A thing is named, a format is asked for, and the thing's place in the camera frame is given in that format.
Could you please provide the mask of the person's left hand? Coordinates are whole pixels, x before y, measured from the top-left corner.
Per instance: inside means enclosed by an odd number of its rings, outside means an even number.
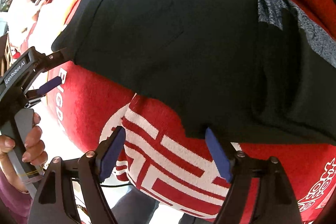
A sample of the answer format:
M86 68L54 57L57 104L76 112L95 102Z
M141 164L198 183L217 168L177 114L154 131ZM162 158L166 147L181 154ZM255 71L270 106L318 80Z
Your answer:
M14 150L9 152L9 160L32 198L35 197L45 173L41 166L22 161L23 154L26 152L25 140L33 126L33 109L22 109L1 124L1 135L15 141Z

